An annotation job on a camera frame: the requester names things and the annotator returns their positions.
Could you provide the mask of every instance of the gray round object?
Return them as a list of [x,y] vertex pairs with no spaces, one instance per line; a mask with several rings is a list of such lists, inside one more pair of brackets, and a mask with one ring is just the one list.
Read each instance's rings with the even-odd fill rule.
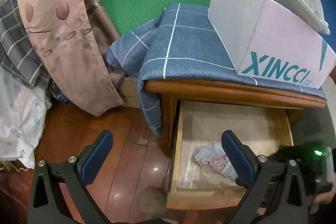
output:
[[77,157],[76,157],[76,156],[71,156],[71,157],[68,158],[68,162],[70,162],[70,163],[73,163],[73,162],[75,162],[76,160],[77,160]]
[[291,166],[296,166],[296,161],[295,161],[295,160],[290,160],[290,161],[289,161],[289,164],[290,164]]
[[267,158],[264,155],[259,155],[258,160],[261,161],[261,162],[265,162],[265,161],[267,161]]
[[39,167],[42,167],[45,165],[45,161],[44,160],[40,160],[39,163],[38,163],[38,166]]

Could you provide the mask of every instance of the brown cardboard box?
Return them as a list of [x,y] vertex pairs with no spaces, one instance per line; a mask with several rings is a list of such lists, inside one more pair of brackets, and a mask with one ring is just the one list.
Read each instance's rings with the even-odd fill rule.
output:
[[117,89],[120,97],[124,100],[126,107],[140,108],[139,98],[137,93],[137,84],[131,77],[127,76]]

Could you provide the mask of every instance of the open drawer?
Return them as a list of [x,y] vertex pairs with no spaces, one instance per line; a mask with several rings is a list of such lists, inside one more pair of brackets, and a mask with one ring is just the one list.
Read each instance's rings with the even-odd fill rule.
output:
[[236,206],[246,189],[191,160],[203,145],[221,143],[232,130],[256,155],[270,155],[280,146],[293,145],[284,109],[181,101],[173,172],[167,208],[207,210]]

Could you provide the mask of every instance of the wooden floor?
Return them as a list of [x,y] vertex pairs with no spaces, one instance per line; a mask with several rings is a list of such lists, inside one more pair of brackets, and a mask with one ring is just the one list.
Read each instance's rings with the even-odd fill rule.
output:
[[[74,104],[64,106],[54,101],[36,149],[36,163],[63,162],[78,155],[104,129],[113,133],[113,148],[87,189],[111,222],[143,221],[146,218],[141,212],[139,195],[149,186],[164,188],[171,151],[167,145],[161,145],[166,143],[163,137],[154,136],[147,127],[140,109],[118,107],[94,117]],[[0,199],[6,197],[13,208],[11,214],[17,217],[16,223],[27,223],[33,175],[31,169],[0,172]],[[66,187],[62,191],[74,219],[83,223]]]

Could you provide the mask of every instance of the gray plaid fabric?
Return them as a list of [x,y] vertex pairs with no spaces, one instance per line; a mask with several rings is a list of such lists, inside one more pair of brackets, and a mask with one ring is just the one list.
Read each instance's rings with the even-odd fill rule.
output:
[[162,134],[160,95],[143,89],[144,80],[194,78],[223,80],[296,91],[325,98],[322,89],[236,74],[227,52],[208,20],[208,7],[169,5],[151,20],[115,41],[107,61],[133,78],[143,114],[156,135]]
[[50,81],[27,37],[17,0],[0,0],[0,64],[29,88],[36,85],[38,78],[45,87]]

